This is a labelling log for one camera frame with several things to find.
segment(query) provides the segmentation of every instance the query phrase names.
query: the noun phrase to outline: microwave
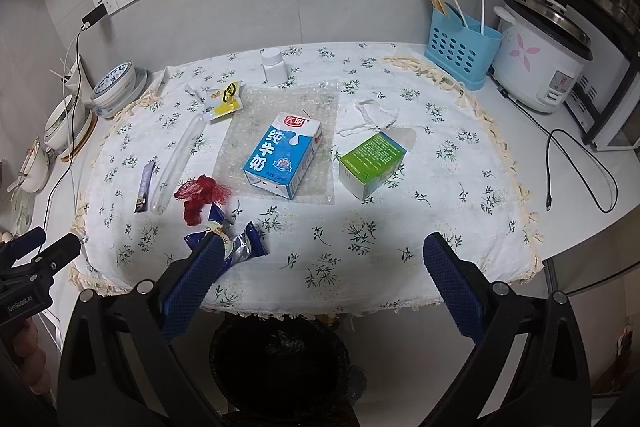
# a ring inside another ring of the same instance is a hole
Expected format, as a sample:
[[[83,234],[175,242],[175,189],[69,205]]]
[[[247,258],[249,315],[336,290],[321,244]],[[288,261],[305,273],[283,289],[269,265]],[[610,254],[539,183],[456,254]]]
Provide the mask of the microwave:
[[[593,60],[564,101],[598,151],[640,147],[640,52],[616,45],[572,6],[566,15],[591,39]]]

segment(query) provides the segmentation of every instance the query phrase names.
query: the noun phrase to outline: floral tablecloth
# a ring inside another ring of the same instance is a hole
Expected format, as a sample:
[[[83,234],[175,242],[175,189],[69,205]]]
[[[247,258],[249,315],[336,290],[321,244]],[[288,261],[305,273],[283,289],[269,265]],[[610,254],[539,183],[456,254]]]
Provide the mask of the floral tablecloth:
[[[472,95],[407,44],[302,44],[284,48],[284,55],[289,80],[272,89],[338,82],[337,130],[349,123],[345,119],[356,118],[354,102],[371,99],[398,112],[396,126],[415,130],[415,147],[365,201],[338,181],[338,159],[373,130],[324,137],[333,139],[334,204],[234,196],[225,211],[236,220],[235,232],[253,221],[270,254],[226,273],[211,287],[204,307],[282,315],[433,303],[440,296],[422,263],[422,242],[434,231],[490,280],[526,279],[539,269],[523,206],[526,192],[515,180],[490,117]],[[392,55],[416,60],[385,59]],[[182,238],[203,227],[185,224],[182,202],[172,200],[164,214],[155,216],[134,214],[135,199],[143,166],[156,162],[153,191],[198,111],[185,83],[222,86],[230,79],[263,84],[260,50],[167,68],[144,103],[116,118],[79,213],[85,249],[74,273],[79,285],[127,290],[141,279],[157,279],[171,261],[190,254]],[[226,120],[206,128],[181,182],[211,175],[228,126]]]

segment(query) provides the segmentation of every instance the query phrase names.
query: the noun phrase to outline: blue wrapper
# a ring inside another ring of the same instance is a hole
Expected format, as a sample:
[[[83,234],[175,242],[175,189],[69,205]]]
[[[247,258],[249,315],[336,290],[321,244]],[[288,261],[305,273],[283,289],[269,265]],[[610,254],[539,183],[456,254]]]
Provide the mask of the blue wrapper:
[[[260,239],[258,230],[251,221],[244,227],[244,232],[236,235],[233,240],[229,239],[226,233],[227,230],[225,229],[228,229],[228,225],[229,221],[226,219],[224,212],[216,204],[212,204],[209,211],[209,220],[207,221],[207,230],[205,232],[193,232],[184,236],[185,243],[192,251],[195,250],[207,232],[214,232],[222,237],[227,254],[222,269],[220,269],[219,277],[229,268],[242,263],[242,261],[269,253]]]

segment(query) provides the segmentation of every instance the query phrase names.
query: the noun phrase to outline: blue gripper pad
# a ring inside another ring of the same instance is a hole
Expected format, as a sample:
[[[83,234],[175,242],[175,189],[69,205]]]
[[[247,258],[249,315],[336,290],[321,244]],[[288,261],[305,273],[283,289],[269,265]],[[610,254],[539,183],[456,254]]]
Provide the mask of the blue gripper pad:
[[[458,259],[438,232],[424,240],[422,257],[460,333],[479,344],[484,337],[484,306],[461,271],[460,264],[466,262]]]
[[[15,237],[2,248],[0,268],[11,268],[15,261],[44,245],[46,240],[47,234],[42,227],[35,227],[29,232]]]
[[[225,245],[214,235],[162,302],[162,336],[167,342],[187,330],[224,261]]]

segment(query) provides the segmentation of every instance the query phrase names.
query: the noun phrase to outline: rice cooker lid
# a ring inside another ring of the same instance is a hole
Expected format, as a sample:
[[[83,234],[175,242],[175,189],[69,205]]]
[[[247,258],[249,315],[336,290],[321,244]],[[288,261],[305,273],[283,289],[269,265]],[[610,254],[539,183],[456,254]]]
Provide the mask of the rice cooker lid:
[[[536,0],[504,0],[505,4],[540,31],[585,60],[593,60],[591,39],[571,20]]]

